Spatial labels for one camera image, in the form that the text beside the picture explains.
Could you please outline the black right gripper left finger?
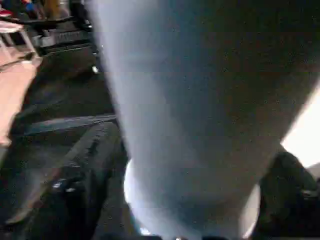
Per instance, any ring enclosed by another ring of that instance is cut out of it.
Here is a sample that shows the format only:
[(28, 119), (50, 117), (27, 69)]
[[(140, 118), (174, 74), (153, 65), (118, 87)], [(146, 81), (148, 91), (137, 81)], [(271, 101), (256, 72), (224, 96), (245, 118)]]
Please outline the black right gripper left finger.
[(6, 237), (88, 240), (123, 153), (114, 122), (18, 136), (6, 153)]

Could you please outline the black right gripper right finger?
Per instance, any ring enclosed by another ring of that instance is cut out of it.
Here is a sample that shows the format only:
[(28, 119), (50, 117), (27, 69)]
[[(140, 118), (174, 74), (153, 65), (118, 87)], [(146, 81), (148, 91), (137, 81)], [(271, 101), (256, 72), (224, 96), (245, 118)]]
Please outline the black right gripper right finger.
[(287, 151), (279, 152), (260, 181), (254, 239), (319, 238), (320, 181)]

